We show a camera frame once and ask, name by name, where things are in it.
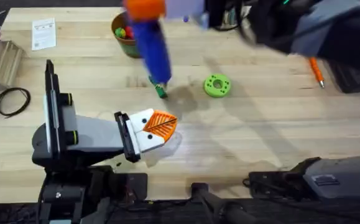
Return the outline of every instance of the green ring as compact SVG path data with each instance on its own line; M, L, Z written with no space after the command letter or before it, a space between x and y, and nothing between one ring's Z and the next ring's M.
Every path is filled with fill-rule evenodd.
M229 93L231 81L223 74L212 74L205 80L203 88L209 96L220 98Z

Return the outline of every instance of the wooden tabletop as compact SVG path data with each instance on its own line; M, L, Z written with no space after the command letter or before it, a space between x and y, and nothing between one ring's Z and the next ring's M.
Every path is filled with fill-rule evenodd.
M73 93L77 113L113 120L146 108L178 116L177 131L164 146L131 164L122 156L103 162L118 172L146 172L149 198L185 198L192 182L207 182L222 197L248 197L241 181L250 171L290 169L309 157L360 155L360 94L344 95L323 71L315 81L305 58L248 47L236 32L202 31L191 22L165 21L173 77L169 98L158 98L141 60L125 56L111 33L120 8L11 9L1 29L26 54L16 86L32 95L21 114L0 115L0 202L35 202L44 178L32 163L31 139L44 122L46 59L60 87ZM57 46L31 51L33 20L54 17ZM203 80L223 73L233 83L228 96L209 97ZM24 101L13 94L7 111Z

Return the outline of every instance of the black cable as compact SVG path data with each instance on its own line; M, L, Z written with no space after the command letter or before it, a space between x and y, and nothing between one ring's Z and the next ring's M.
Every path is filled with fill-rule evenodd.
M1 111L0 109L0 114L3 116L6 116L6 118L10 118L12 116L15 116L21 112L23 112L29 105L30 103L30 93L28 90L24 89L24 88L19 88L19 87L13 87L13 88L8 88L7 90L4 90L2 93L0 93L0 104L2 102L2 99L10 92L13 91L20 91L26 98L25 103L16 111L12 112L12 113L4 113Z

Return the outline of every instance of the orange cap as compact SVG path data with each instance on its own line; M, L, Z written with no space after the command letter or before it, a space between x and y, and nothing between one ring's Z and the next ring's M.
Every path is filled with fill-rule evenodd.
M158 19L165 14L164 0L125 0L124 5L135 21Z

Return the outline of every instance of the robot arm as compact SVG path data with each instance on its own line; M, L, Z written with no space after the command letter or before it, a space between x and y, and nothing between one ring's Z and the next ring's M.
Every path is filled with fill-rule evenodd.
M245 5L251 6L247 19L255 40L242 25ZM191 15L205 28L220 27L224 13L234 9L237 30L249 45L262 44L360 70L360 0L126 0L125 6L135 21Z
M143 152L163 146L177 125L175 116L153 109L117 112L115 121L76 115L72 94L60 92L49 60L45 83L45 124L32 139L32 160L51 172L85 169L120 154L137 162Z

